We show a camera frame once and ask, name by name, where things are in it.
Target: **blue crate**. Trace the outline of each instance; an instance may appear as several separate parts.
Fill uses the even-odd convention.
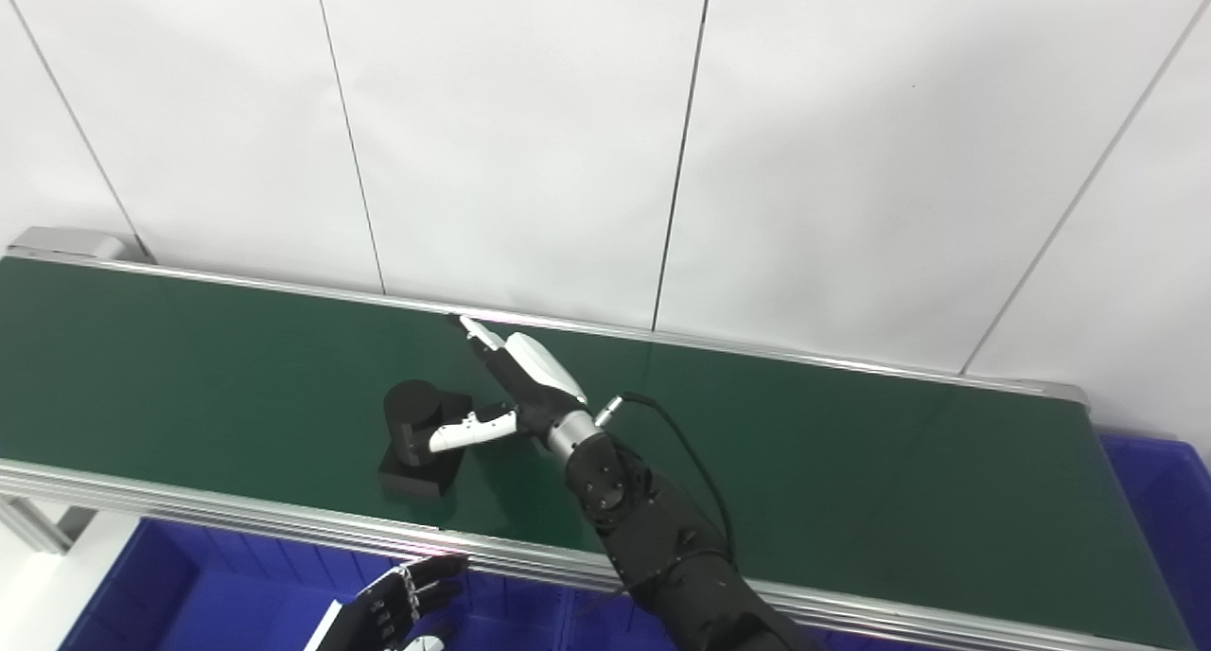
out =
[[[1211,474],[1181,440],[1103,436],[1102,445],[1194,646],[1211,651]]]
[[[1198,647],[1211,651],[1211,477],[1190,445],[1103,444]],[[299,651],[333,599],[394,565],[383,557],[145,520],[61,651]],[[423,626],[454,623],[450,649],[673,651],[630,598],[467,574],[465,594]],[[925,651],[814,632],[833,651]]]

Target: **robot finger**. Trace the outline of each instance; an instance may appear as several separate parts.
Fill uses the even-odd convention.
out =
[[[441,609],[463,593],[463,583],[457,580],[435,582],[417,592],[417,598],[412,603],[418,616],[425,616]]]
[[[412,576],[412,586],[415,589],[423,589],[425,586],[437,582],[441,578],[463,574],[466,571],[466,554],[447,554],[412,561],[412,564],[406,566],[406,570]]]

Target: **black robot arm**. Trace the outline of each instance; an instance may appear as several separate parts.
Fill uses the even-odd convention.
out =
[[[682,651],[825,651],[740,576],[730,546],[701,509],[595,422],[575,380],[538,341],[509,341],[461,316],[476,355],[517,404],[517,431],[555,454],[618,570]]]

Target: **black block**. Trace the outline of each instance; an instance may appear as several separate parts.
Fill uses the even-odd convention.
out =
[[[390,492],[436,499],[454,483],[461,463],[463,449],[450,449],[449,453],[436,454],[427,465],[411,467],[400,461],[389,445],[379,463],[379,484]]]

